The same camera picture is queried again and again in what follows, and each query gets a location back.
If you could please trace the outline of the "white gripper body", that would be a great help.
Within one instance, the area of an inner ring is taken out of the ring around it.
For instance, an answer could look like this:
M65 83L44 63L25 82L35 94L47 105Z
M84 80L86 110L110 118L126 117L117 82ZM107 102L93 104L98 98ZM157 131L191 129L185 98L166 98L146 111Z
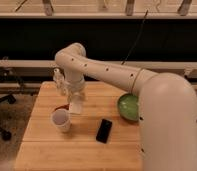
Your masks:
M71 103L75 99L85 100L85 85L68 84L67 88L67 101Z

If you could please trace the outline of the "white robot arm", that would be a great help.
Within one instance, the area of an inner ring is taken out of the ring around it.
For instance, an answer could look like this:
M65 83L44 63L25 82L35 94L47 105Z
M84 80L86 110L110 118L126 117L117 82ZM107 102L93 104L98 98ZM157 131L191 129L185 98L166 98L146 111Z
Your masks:
M58 51L55 63L72 89L88 76L138 97L143 171L197 171L197 94L186 79L89 59L79 43Z

